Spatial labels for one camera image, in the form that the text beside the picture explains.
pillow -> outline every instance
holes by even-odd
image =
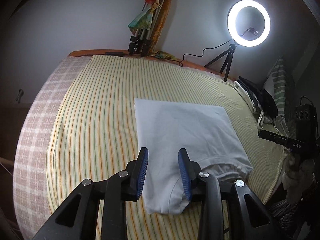
[[[283,135],[290,137],[285,122],[287,73],[282,56],[278,58],[273,68],[269,71],[267,78],[263,88],[272,96],[278,108],[276,126]]]

tripod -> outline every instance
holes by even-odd
[[[160,7],[158,7],[154,11],[150,30],[137,29],[135,34],[131,36],[130,38],[131,42],[129,44],[129,49],[128,49],[129,55],[132,55],[134,53],[141,53],[140,54],[141,57],[145,57],[149,53],[150,46],[151,46],[151,35],[156,25],[156,21],[158,19],[164,0],[160,0],[159,2],[160,2]],[[144,10],[146,6],[147,6],[147,3],[145,3],[142,10]]]
[[[229,49],[222,52],[219,56],[215,57],[207,65],[204,66],[205,68],[208,68],[208,66],[211,65],[213,62],[216,62],[219,58],[222,58],[224,55],[228,54],[226,57],[226,60],[224,61],[223,65],[222,65],[222,68],[220,69],[220,73],[222,73],[227,66],[226,74],[224,75],[224,79],[223,79],[224,82],[226,82],[228,79],[228,75],[229,75],[229,71],[230,71],[230,67],[231,67],[231,63],[232,63],[232,58],[233,58],[233,53],[235,52],[237,46],[236,46],[236,44],[229,44],[229,47],[230,47]]]

yellow striped sheet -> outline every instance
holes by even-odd
[[[258,138],[257,120],[232,85],[167,63],[97,55],[65,94],[52,129],[46,161],[51,212],[83,179],[108,179],[138,156],[134,98],[223,106],[254,167],[248,185],[267,201],[283,148]],[[199,204],[181,215],[148,215],[140,198],[127,203],[126,212],[129,239],[196,239]]]

fabric cloth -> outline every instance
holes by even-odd
[[[150,30],[152,24],[152,17],[155,9],[161,6],[159,0],[145,0],[147,5],[143,8],[135,19],[129,23],[128,27],[132,34],[135,34],[137,29]]]
[[[142,196],[148,214],[180,214],[183,198],[178,152],[219,180],[246,180],[253,167],[221,106],[134,100],[138,148],[149,161]]]
[[[224,107],[254,167],[247,184],[268,200],[283,147],[258,137],[255,117],[231,84],[168,63],[95,55],[65,94],[52,129],[46,170],[51,212],[81,180],[108,179],[138,156],[134,98]],[[196,239],[199,203],[180,215],[148,215],[143,203],[142,197],[126,204],[129,239]]]
[[[13,172],[13,202],[25,240],[32,239],[51,215],[45,158],[51,129],[68,88],[91,57],[67,57],[50,75],[21,129]]]
[[[264,114],[263,108],[260,105],[255,94],[243,82],[241,82],[241,80],[237,80],[234,82],[234,88],[247,103],[251,110],[251,113],[259,115],[257,122],[258,130],[262,130],[263,123],[272,124],[274,122],[274,120],[270,116]]]
[[[284,60],[282,56],[280,56],[273,68],[270,70],[267,77],[268,79],[264,83],[263,88],[273,97],[278,108],[278,116],[276,117],[278,129],[284,136],[292,138],[295,137],[295,134],[291,134],[289,132],[284,112],[287,91],[287,76],[288,74],[284,66]]]
[[[259,88],[250,80],[247,80],[240,76],[239,80],[244,83],[255,95],[265,115],[270,116],[271,119],[275,119],[278,116],[278,108],[272,96],[265,89]]]
[[[285,172],[282,175],[282,184],[284,190],[287,191],[287,202],[291,205],[298,203],[301,200],[302,193],[308,189],[315,175],[313,169],[315,162],[312,159],[307,159],[299,165],[299,169],[294,168],[296,158],[290,153],[285,160]]]

folded white cloth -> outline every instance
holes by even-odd
[[[223,107],[134,100],[138,147],[148,148],[142,197],[149,214],[179,214],[183,198],[178,152],[219,180],[243,180],[253,167]]]

